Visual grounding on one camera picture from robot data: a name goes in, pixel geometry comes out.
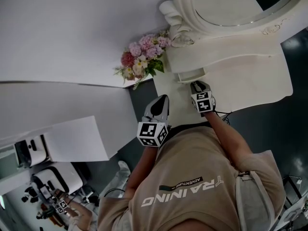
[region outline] beige t-shirt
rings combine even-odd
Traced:
[[[278,215],[285,193],[272,153],[252,154],[236,167],[259,175]],[[161,148],[154,168],[132,200],[101,200],[98,230],[128,230],[119,220],[129,218],[134,231],[167,231],[188,219],[217,231],[239,231],[235,199],[238,170],[226,157],[213,129],[185,130]]]

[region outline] flower bouquet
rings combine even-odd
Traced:
[[[129,44],[128,49],[123,52],[122,66],[115,68],[115,74],[121,75],[124,82],[137,78],[133,88],[135,90],[148,75],[155,76],[155,70],[164,72],[164,64],[159,58],[170,45],[167,32],[143,36],[139,42]]]

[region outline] mirror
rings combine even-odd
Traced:
[[[239,26],[264,18],[289,0],[193,0],[198,15],[218,26]]]

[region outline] white vanity table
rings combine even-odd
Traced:
[[[173,0],[160,6],[173,47],[166,52],[165,73],[157,73],[154,83],[158,95],[169,96],[172,126],[204,121],[190,103],[189,84],[197,79],[211,86],[222,112],[293,93],[280,43],[308,26],[308,0],[279,0],[265,11],[256,0],[228,0],[228,7],[221,1]],[[234,16],[222,18],[232,4]]]

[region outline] dark floor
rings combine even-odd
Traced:
[[[282,177],[302,178],[300,192],[308,191],[308,32],[303,30],[282,44],[293,85],[293,95],[279,102],[246,108],[232,113],[231,125],[247,140],[252,151],[272,150]],[[153,81],[129,90],[138,121],[146,105],[157,93]],[[137,139],[123,147],[110,161],[87,163],[92,172],[90,185],[100,192],[118,170],[117,161],[124,160],[133,169],[143,151]],[[286,186],[287,195],[295,200],[295,192]]]

